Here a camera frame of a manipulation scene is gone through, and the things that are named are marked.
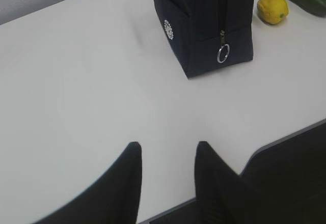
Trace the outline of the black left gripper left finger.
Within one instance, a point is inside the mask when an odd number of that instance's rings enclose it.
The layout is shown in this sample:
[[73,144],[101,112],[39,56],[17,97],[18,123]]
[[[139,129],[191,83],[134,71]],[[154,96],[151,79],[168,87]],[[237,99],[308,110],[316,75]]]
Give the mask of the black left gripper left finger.
[[127,145],[90,187],[38,223],[136,223],[142,187],[142,148]]

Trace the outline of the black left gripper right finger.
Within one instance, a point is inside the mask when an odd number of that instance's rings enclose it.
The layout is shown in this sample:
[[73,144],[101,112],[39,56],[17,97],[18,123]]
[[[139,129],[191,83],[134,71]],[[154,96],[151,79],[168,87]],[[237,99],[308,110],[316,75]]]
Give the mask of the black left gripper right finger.
[[280,212],[248,186],[208,142],[195,157],[196,201],[202,223],[280,223]]

